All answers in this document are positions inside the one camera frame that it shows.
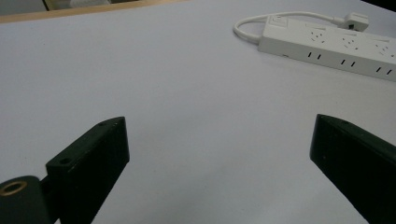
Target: plug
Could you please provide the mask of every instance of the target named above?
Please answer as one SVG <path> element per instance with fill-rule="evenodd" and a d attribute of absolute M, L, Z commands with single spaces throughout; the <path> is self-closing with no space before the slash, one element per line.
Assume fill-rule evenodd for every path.
<path fill-rule="evenodd" d="M 348 30 L 362 32 L 369 26 L 369 19 L 366 15 L 351 12 L 345 16 L 345 21 L 338 27 Z"/>

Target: white cable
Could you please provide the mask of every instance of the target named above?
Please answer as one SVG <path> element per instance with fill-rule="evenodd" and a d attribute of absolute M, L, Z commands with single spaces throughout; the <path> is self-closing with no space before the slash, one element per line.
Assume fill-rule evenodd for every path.
<path fill-rule="evenodd" d="M 312 17 L 324 21 L 329 21 L 332 24 L 335 24 L 337 26 L 341 26 L 345 20 L 342 18 L 337 18 L 337 17 L 329 17 L 325 15 L 321 15 L 318 13 L 313 13 L 313 12 L 304 12 L 304 11 L 291 11 L 291 12 L 279 12 L 279 13 L 274 13 L 274 14 L 267 14 L 267 15 L 261 15 L 261 16 L 256 16 L 256 17 L 249 17 L 242 19 L 241 21 L 238 21 L 234 26 L 233 26 L 233 31 L 241 38 L 246 39 L 247 41 L 253 42 L 255 44 L 258 44 L 260 42 L 260 36 L 259 35 L 252 35 L 248 34 L 241 29 L 239 29 L 239 26 L 250 23 L 250 22 L 265 22 L 266 19 L 269 16 L 306 16 L 306 17 Z"/>

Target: white surface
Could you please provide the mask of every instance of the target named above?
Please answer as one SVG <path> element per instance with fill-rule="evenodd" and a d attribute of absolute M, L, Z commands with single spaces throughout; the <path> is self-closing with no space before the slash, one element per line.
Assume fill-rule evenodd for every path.
<path fill-rule="evenodd" d="M 317 113 L 396 144 L 395 83 L 257 51 L 252 15 L 395 14 L 358 0 L 191 0 L 0 25 L 0 182 L 125 116 L 132 161 L 93 223 L 366 223 L 309 160 Z"/>
<path fill-rule="evenodd" d="M 259 51 L 396 81 L 396 39 L 271 16 Z"/>

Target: white power strip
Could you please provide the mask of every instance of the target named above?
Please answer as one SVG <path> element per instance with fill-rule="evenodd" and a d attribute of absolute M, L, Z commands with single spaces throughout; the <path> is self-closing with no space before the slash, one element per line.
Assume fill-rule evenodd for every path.
<path fill-rule="evenodd" d="M 396 81 L 396 39 L 270 16 L 259 51 Z"/>

